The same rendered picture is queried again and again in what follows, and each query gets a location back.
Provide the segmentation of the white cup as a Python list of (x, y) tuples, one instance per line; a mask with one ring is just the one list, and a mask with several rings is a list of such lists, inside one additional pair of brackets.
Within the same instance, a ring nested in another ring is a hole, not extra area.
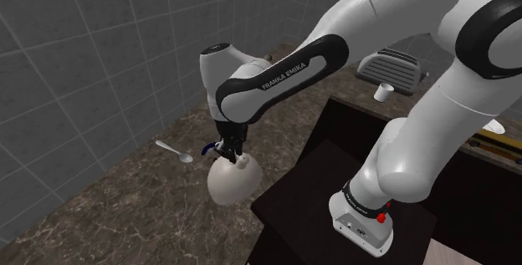
[(392, 85), (388, 83), (380, 83), (373, 98), (380, 103), (385, 103), (394, 90), (395, 89)]

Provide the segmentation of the grey toaster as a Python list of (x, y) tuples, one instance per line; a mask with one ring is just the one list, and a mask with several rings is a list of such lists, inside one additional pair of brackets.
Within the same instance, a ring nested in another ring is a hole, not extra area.
[(383, 48), (362, 59), (356, 77), (372, 84), (386, 83), (403, 95), (413, 95), (422, 71), (418, 60), (409, 54)]

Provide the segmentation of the dark robot stand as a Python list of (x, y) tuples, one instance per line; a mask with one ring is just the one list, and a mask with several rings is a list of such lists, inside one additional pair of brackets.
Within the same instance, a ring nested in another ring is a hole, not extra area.
[(360, 167), (325, 140), (274, 183), (251, 206), (264, 228), (248, 265), (423, 265), (437, 219), (418, 204), (391, 204), (394, 238), (382, 257), (334, 229), (329, 199)]

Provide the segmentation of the yellow edged flat board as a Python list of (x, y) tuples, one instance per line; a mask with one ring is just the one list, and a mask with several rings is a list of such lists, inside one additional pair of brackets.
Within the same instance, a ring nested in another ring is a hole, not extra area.
[(495, 134), (489, 130), (480, 130), (466, 140), (471, 147), (478, 147), (496, 155), (503, 156), (517, 165), (522, 165), (522, 141)]

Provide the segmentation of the silver spoon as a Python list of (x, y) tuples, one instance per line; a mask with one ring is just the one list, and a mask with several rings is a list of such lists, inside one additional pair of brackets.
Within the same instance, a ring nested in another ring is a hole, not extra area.
[(173, 149), (172, 147), (170, 147), (169, 145), (167, 145), (166, 143), (164, 143), (164, 142), (162, 142), (160, 140), (156, 140), (155, 144), (160, 146), (163, 149), (166, 149), (166, 150), (169, 150), (169, 151), (175, 153), (177, 155), (178, 159), (181, 162), (183, 162), (183, 163), (191, 163), (191, 162), (193, 162), (193, 158), (189, 154), (180, 152), (178, 150), (175, 150), (175, 149)]

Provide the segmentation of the white bowl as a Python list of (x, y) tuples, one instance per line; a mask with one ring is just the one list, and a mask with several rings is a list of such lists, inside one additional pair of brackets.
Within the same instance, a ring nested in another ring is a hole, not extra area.
[(483, 127), (483, 129), (498, 135), (502, 135), (505, 133), (505, 128), (497, 120), (491, 120), (488, 124), (486, 124)]

